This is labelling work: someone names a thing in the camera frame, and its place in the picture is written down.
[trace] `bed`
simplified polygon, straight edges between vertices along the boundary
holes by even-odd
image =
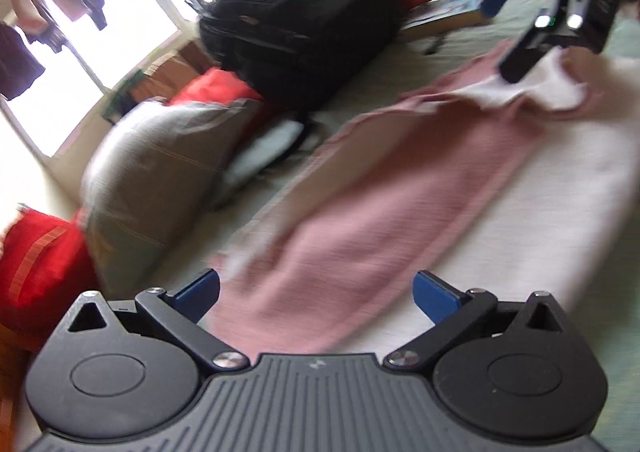
[[[400,93],[428,84],[470,58],[491,50],[499,40],[517,37],[541,6],[541,0],[510,0],[491,24],[449,33],[434,54],[423,54],[432,40],[391,45],[341,90],[327,108],[318,112],[316,118],[321,122],[322,133],[311,141],[317,145],[350,118],[392,105]],[[606,53],[640,58],[640,24],[619,19]],[[504,300],[524,300],[531,291],[545,289],[553,292],[565,307],[573,307],[636,204],[635,192],[640,180],[640,142],[636,142],[640,140],[640,111],[620,111],[610,116],[604,126],[585,127],[571,125],[571,122],[554,126],[541,151],[544,154],[536,155],[527,171],[516,178],[432,271],[462,290],[480,286]],[[233,188],[269,161],[273,154],[287,146],[296,130],[295,124],[284,122],[258,139],[232,163],[228,186]],[[172,289],[197,277],[206,267],[206,259],[222,248],[238,228],[251,220],[296,175],[305,156],[313,149],[313,143],[311,145],[296,158],[254,180],[222,209],[211,207],[204,211],[191,233],[166,256],[148,281],[136,289],[148,286]],[[599,156],[593,165],[576,164],[594,154]],[[554,163],[556,172],[549,171],[549,161]],[[604,174],[602,166],[609,166]],[[559,181],[566,179],[568,171],[572,172],[569,187]],[[527,180],[543,180],[546,184],[548,197],[542,203],[540,198],[527,197]],[[585,185],[593,180],[602,181],[602,186]],[[563,183],[562,190],[558,190],[559,182]],[[532,215],[540,204],[554,210],[554,222]],[[513,226],[517,222],[539,223],[536,229],[548,233],[548,244],[517,237],[518,240],[505,245],[509,230],[522,233]],[[575,225],[583,229],[563,228]],[[500,238],[493,237],[496,233],[502,234]],[[414,306],[410,295],[406,295],[375,324],[332,351],[373,351],[382,357],[431,325]]]
[[[419,41],[411,45],[391,45],[350,82],[327,108],[317,113],[316,118],[323,126],[322,135],[327,136],[336,132],[344,122],[357,114],[395,103],[400,93],[431,82],[436,77],[459,67],[470,58],[489,51],[498,41],[517,37],[532,21],[540,7],[541,0],[510,0],[493,23],[449,33],[435,54],[426,56],[422,54],[430,46],[431,40]],[[611,56],[640,57],[640,24],[628,19],[619,19],[610,37],[606,53]],[[295,136],[296,129],[296,125],[284,123],[257,140],[233,162],[228,177],[230,185],[241,182],[263,162],[268,161],[280,148],[286,146],[287,142]],[[161,266],[144,286],[172,287],[192,280],[203,268],[204,260],[220,249],[232,233],[247,223],[284,184],[296,175],[308,154],[309,151],[303,151],[298,158],[293,158],[274,172],[258,178],[223,209],[209,209],[204,212],[190,235],[166,256]],[[633,166],[636,163],[636,156],[629,157],[629,165]],[[635,186],[634,180],[640,169],[627,170],[628,181],[625,185]],[[620,229],[634,201],[633,194],[625,194],[624,197],[611,198],[611,210],[586,212],[599,219],[601,216],[609,218],[606,223],[602,223],[602,226],[597,223],[600,227],[596,237],[598,247],[592,248],[592,253],[603,254],[608,250],[611,239]],[[485,263],[490,266],[491,259],[488,257]],[[581,284],[587,282],[586,275],[590,273],[593,265],[586,268],[588,270],[585,269],[584,272],[579,273],[584,276],[584,281],[577,281]],[[456,282],[456,278],[447,273],[446,266],[442,267],[442,273],[446,275],[447,280]],[[478,276],[473,286],[481,284],[482,275]],[[577,288],[575,291],[572,289],[564,292],[562,287],[550,289],[560,295],[566,306],[573,304],[580,290]],[[498,290],[497,292],[518,296],[523,291],[516,287],[513,291]]]

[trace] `pink cloth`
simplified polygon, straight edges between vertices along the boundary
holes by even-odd
[[[406,292],[415,272],[433,265],[454,244],[543,134],[524,112],[537,108],[526,95],[508,107],[482,110],[451,94],[495,74],[506,47],[410,93],[392,108],[355,118],[325,143],[299,184],[367,124],[383,125],[391,133],[401,122],[411,122],[360,178],[329,195],[240,268],[230,263],[231,254],[214,260],[223,280],[232,279],[210,312],[210,331],[252,357],[323,352]],[[378,134],[384,137],[385,131]],[[353,161],[364,161],[381,141],[370,136],[370,145],[363,143],[360,157],[351,155]],[[348,164],[343,167],[343,174],[356,172]]]

